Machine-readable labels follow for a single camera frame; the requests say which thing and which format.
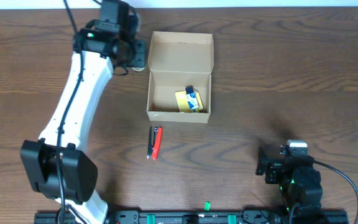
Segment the yellow sticky note pad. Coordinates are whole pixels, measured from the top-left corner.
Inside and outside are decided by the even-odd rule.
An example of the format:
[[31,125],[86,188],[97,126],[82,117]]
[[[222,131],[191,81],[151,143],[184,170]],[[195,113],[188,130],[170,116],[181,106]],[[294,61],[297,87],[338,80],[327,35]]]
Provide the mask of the yellow sticky note pad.
[[[198,90],[195,90],[195,95],[196,95],[196,99],[198,101],[198,105],[199,105],[199,110],[202,111],[204,109],[203,103],[201,101],[201,97],[200,97],[200,93],[198,92]],[[185,112],[185,113],[190,113],[191,110],[189,108],[187,99],[186,99],[186,91],[177,91],[175,93],[175,97],[177,100],[177,105],[178,105],[178,109],[179,112]]]

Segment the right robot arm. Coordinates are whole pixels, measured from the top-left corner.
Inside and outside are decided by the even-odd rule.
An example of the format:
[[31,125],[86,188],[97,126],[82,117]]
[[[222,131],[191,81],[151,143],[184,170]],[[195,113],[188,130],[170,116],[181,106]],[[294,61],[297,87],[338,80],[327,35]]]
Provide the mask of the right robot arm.
[[263,175],[266,184],[277,184],[285,206],[299,216],[316,214],[321,209],[323,188],[321,174],[313,168],[313,158],[306,147],[281,146],[282,159],[269,158],[259,149],[256,175]]

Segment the blue white staples box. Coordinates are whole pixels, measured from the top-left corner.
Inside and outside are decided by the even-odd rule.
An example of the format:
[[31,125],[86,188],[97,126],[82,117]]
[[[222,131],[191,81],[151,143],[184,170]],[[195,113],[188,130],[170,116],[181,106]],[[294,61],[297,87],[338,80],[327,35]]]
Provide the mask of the blue white staples box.
[[188,107],[192,112],[199,112],[199,103],[195,92],[187,93],[186,100],[188,103]]

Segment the black yellow correction tape dispenser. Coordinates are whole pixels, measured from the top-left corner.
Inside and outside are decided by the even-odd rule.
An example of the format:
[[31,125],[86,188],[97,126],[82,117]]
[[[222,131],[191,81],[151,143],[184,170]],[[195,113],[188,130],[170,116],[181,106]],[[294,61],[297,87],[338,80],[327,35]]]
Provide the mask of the black yellow correction tape dispenser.
[[146,67],[132,67],[133,71],[135,72],[142,72],[145,70]]

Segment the open brown cardboard box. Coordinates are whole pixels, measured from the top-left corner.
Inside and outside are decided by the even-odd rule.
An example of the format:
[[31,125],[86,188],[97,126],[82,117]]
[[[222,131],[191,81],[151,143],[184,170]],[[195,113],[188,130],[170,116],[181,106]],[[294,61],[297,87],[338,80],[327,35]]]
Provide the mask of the open brown cardboard box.
[[[150,121],[207,123],[214,68],[212,34],[154,31],[150,41],[147,115]],[[192,86],[201,97],[198,113],[180,111],[175,93]]]

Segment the red black stapler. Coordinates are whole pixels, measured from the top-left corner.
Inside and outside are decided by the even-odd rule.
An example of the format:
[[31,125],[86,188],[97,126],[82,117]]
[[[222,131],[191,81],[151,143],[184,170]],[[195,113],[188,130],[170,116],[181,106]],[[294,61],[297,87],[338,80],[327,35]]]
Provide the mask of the red black stapler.
[[163,128],[161,126],[149,129],[149,141],[147,146],[147,159],[157,160],[162,142]]

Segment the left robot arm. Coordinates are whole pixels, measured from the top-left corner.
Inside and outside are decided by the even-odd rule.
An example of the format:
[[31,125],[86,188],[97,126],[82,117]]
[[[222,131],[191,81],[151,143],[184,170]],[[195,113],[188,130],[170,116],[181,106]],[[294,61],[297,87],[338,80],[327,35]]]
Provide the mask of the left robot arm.
[[145,42],[136,32],[83,28],[75,36],[70,74],[38,140],[25,140],[21,161],[34,192],[60,203],[54,223],[70,211],[78,223],[105,223],[108,204],[96,191],[98,168],[86,155],[99,99],[116,67],[144,67]]

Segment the small green clip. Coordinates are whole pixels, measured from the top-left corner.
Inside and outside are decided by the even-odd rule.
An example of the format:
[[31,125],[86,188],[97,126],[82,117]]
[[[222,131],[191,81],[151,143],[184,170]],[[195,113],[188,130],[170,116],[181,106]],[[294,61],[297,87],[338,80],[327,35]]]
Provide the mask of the small green clip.
[[211,206],[211,203],[210,203],[210,202],[205,202],[204,210],[205,210],[205,211],[209,211],[210,206]]

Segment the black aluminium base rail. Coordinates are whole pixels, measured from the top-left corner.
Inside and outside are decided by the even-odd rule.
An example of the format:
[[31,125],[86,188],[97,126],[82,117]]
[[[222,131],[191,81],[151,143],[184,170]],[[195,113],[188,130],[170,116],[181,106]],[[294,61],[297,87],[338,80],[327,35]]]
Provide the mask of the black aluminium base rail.
[[[138,212],[136,210],[109,212],[104,223],[112,224],[251,224],[290,223],[289,214],[279,211],[242,210],[241,212]],[[56,212],[40,212],[33,223],[57,223]],[[322,211],[320,215],[300,217],[295,212],[291,223],[349,223],[345,211]]]

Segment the yellow blue highlighter marker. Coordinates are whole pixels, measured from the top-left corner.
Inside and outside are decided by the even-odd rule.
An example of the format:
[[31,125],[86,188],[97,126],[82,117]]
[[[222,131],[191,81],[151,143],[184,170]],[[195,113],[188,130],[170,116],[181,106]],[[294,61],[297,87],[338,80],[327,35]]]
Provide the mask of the yellow blue highlighter marker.
[[193,89],[192,86],[187,86],[187,87],[185,88],[185,91],[186,91],[187,94],[190,94],[190,93],[193,93],[193,92],[194,92],[194,89]]

